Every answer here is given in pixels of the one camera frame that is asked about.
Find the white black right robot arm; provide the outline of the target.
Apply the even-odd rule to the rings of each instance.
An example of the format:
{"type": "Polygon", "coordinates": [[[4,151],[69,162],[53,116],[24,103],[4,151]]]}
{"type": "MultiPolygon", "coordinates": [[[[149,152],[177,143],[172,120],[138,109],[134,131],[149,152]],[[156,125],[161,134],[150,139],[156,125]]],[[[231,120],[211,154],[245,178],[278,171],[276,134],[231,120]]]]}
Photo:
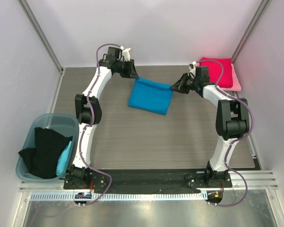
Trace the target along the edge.
{"type": "Polygon", "coordinates": [[[188,94],[195,91],[216,107],[215,129],[218,141],[212,158],[203,174],[188,174],[190,187],[221,187],[228,180],[229,161],[239,140],[249,132],[249,111],[246,99],[238,99],[210,82],[206,66],[190,64],[190,71],[170,87],[170,90],[188,94]]]}

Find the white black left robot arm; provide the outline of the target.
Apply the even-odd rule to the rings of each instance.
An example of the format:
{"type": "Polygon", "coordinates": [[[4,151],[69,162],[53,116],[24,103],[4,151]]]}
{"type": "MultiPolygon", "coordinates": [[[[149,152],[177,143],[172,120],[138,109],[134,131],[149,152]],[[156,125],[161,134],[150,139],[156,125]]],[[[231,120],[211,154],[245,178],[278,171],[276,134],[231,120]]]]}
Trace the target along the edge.
{"type": "Polygon", "coordinates": [[[75,96],[75,113],[79,123],[76,153],[70,164],[68,179],[81,189],[90,186],[93,172],[90,168],[90,151],[97,125],[102,119],[99,98],[113,74],[122,78],[138,79],[139,76],[130,55],[131,48],[117,44],[104,44],[96,50],[96,71],[90,84],[75,96]]]}

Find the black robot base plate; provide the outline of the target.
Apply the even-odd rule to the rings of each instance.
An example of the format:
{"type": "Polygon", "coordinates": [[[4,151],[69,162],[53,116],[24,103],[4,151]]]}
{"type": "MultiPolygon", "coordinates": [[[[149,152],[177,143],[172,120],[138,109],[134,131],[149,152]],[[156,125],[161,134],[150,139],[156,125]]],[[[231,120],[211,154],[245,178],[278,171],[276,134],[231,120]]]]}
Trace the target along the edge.
{"type": "Polygon", "coordinates": [[[71,167],[64,177],[64,189],[105,189],[112,180],[110,189],[154,189],[160,186],[177,188],[231,188],[229,172],[197,169],[108,169],[91,170],[71,167]]]}

